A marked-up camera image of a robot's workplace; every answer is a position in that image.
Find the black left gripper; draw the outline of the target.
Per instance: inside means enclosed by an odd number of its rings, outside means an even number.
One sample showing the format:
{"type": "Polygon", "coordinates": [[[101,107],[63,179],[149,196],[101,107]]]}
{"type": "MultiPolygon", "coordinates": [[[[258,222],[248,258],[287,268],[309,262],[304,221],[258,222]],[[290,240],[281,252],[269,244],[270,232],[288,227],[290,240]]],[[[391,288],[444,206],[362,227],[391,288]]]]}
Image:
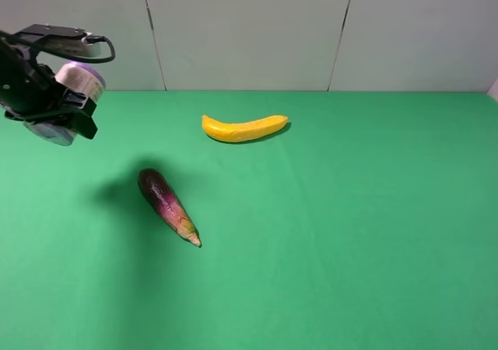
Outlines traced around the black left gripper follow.
{"type": "Polygon", "coordinates": [[[1,105],[5,117],[22,121],[46,140],[93,139],[96,102],[84,93],[60,85],[55,74],[37,62],[39,49],[50,37],[39,33],[1,33],[1,105]]]}

